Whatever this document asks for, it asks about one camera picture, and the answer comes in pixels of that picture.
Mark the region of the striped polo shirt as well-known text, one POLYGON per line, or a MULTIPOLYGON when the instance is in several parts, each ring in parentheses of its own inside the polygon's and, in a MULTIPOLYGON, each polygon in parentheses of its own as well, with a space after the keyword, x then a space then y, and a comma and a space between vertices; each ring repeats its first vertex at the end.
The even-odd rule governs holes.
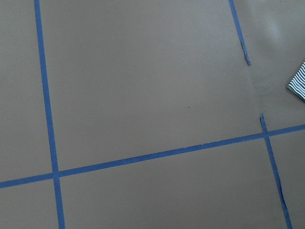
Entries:
POLYGON ((299 70, 293 76, 287 85, 287 89, 303 102, 305 101, 305 62, 302 63, 299 70))

